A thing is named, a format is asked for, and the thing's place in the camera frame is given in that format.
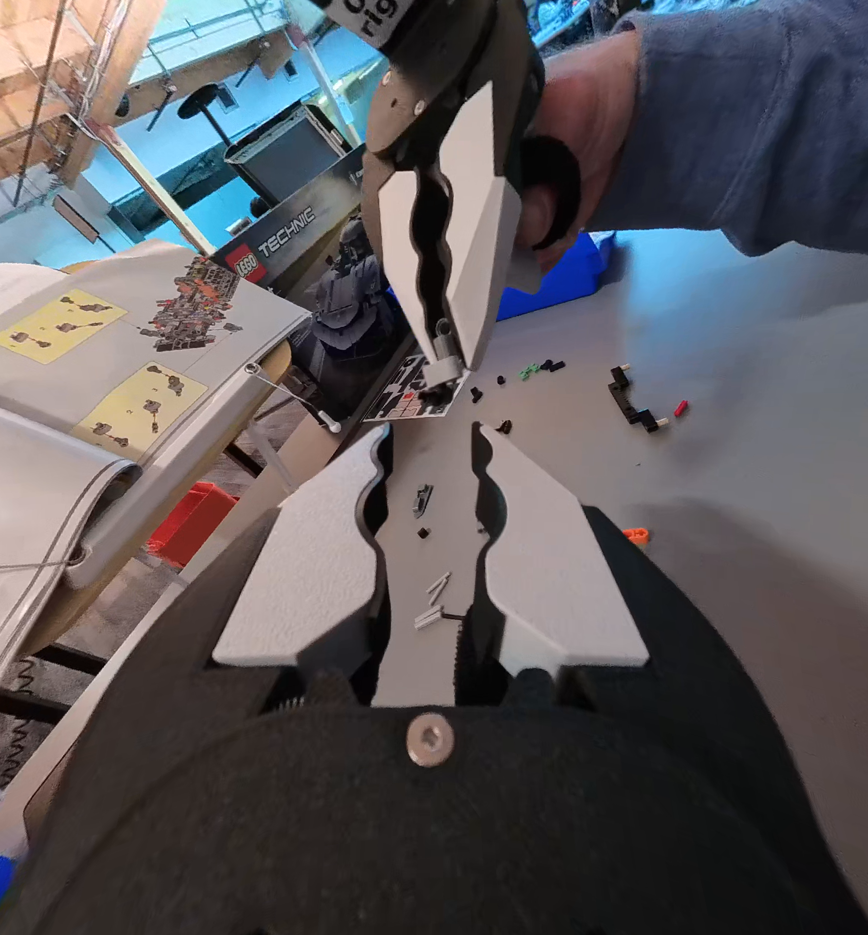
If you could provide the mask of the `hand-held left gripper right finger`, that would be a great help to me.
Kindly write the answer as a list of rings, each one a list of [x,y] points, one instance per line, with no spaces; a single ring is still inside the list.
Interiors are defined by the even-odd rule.
[[[475,518],[485,540],[458,630],[457,706],[498,704],[522,672],[642,669],[650,652],[584,506],[482,423],[472,425]]]

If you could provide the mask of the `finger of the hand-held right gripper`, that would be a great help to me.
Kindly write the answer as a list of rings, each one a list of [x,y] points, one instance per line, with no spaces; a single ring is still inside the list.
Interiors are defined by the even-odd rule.
[[[378,200],[383,271],[426,354],[434,324],[444,315],[451,318],[448,186],[437,167],[399,170],[383,183]]]
[[[467,369],[480,367],[507,286],[521,198],[497,173],[494,80],[459,108],[440,143],[451,196],[446,298]]]

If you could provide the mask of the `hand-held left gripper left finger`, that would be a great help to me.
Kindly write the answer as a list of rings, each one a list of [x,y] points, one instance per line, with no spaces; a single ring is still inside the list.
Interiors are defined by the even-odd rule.
[[[370,705],[391,635],[385,559],[392,428],[383,423],[281,504],[212,650],[232,668],[280,668],[301,683],[334,670]]]

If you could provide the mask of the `grey lego connector subassembly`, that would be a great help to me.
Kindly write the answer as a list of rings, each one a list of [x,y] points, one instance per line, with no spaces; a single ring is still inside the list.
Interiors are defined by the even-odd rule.
[[[427,335],[427,362],[423,368],[429,392],[455,390],[467,373],[459,338],[449,316],[442,316]]]

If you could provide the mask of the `dark lego set box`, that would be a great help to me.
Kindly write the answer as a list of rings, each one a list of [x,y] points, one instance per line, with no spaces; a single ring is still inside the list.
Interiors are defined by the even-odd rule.
[[[213,259],[304,310],[287,337],[311,404],[350,418],[410,333],[361,213],[360,146],[263,215]]]

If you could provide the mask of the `lego sticker sheet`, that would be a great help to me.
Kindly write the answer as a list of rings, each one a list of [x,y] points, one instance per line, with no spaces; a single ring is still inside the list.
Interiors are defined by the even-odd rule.
[[[426,363],[421,353],[402,358],[394,374],[388,378],[362,417],[365,425],[445,416],[453,399],[469,377],[466,371],[456,384],[450,398],[437,403],[424,396],[426,383],[423,369]]]

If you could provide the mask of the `black lego beam tan pins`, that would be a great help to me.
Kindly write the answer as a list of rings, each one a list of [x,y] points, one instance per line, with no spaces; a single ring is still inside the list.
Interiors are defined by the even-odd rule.
[[[631,426],[640,426],[646,433],[654,434],[670,425],[669,418],[656,418],[649,409],[637,409],[631,402],[630,392],[632,382],[627,376],[630,365],[622,365],[611,369],[611,380],[608,390],[615,400],[626,422]]]

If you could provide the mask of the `lego instruction booklet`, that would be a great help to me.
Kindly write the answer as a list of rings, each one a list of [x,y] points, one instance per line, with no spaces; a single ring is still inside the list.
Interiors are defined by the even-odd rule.
[[[184,248],[65,274],[0,263],[0,679],[54,589],[82,590],[193,484],[310,314]],[[43,288],[11,287],[20,272]]]

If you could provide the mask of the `person's right hand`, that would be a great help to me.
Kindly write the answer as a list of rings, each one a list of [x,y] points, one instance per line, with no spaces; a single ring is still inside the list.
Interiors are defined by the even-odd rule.
[[[613,179],[633,120],[641,56],[629,28],[549,58],[534,130],[556,138],[581,172],[581,200],[566,235],[535,256],[547,274],[589,225]]]

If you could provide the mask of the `blue plastic bin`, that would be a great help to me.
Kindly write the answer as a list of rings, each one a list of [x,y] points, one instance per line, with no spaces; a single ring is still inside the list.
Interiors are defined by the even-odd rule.
[[[501,298],[497,321],[506,321],[569,301],[591,296],[607,271],[617,232],[581,232],[573,245],[544,277],[535,294],[512,287]]]

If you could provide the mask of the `black monitor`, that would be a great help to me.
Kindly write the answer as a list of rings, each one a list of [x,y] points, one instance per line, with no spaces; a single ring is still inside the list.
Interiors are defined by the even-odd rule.
[[[352,149],[323,111],[298,102],[230,144],[224,159],[273,208]]]

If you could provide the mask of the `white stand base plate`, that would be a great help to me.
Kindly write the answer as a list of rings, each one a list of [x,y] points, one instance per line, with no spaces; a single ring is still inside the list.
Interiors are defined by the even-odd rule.
[[[151,533],[245,430],[291,366],[282,341],[259,364],[237,371],[179,426],[141,477],[80,539],[81,560],[69,567],[20,648],[42,649],[76,623]]]

